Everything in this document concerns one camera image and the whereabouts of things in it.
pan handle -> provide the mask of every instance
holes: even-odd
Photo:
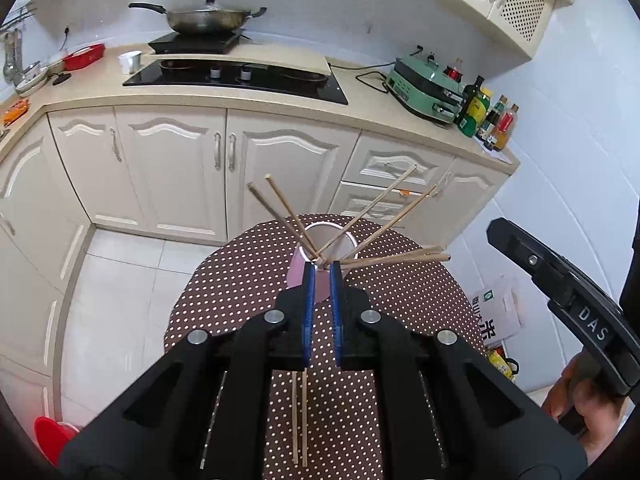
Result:
[[[267,12],[267,7],[260,7],[260,10],[258,12],[254,12],[253,14],[251,14],[250,17],[258,18],[259,16],[263,15],[265,12]]]
[[[166,9],[162,5],[154,4],[129,4],[129,9],[149,9],[159,12],[160,14],[166,14]]]

red bucket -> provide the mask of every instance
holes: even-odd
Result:
[[[33,423],[38,446],[49,461],[58,466],[58,457],[67,442],[78,434],[70,424],[58,423],[46,416],[39,416]]]

chopping board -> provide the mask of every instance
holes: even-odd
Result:
[[[226,54],[153,54],[153,51],[148,47],[143,50],[143,53],[143,66],[158,59],[210,59],[261,63],[325,75],[332,73],[322,54],[307,48],[279,43],[261,43],[259,41],[240,43]]]

white bag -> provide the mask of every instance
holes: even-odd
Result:
[[[476,292],[469,299],[484,345],[497,346],[502,339],[518,333],[523,325],[518,305],[517,282],[501,276],[492,286]]]

white wall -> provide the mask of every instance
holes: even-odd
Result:
[[[487,73],[510,64],[496,49]],[[533,61],[488,81],[520,105],[510,148],[522,165],[450,247],[450,272],[467,293],[501,274],[526,276],[486,242],[488,223],[504,216],[620,297],[640,193],[639,54],[627,0],[576,0],[554,11]],[[506,347],[529,391],[554,382],[580,345],[530,279],[522,285],[530,319]]]
[[[201,7],[204,0],[42,0],[24,25],[24,64],[46,59],[62,44],[105,41],[108,46],[147,42],[170,32],[164,16],[129,9],[129,2],[168,9]],[[421,44],[441,62],[461,57],[473,79],[486,40],[471,24],[431,0],[218,0],[229,7],[268,8],[246,26],[248,36],[308,44],[322,53],[364,63],[392,61]]]

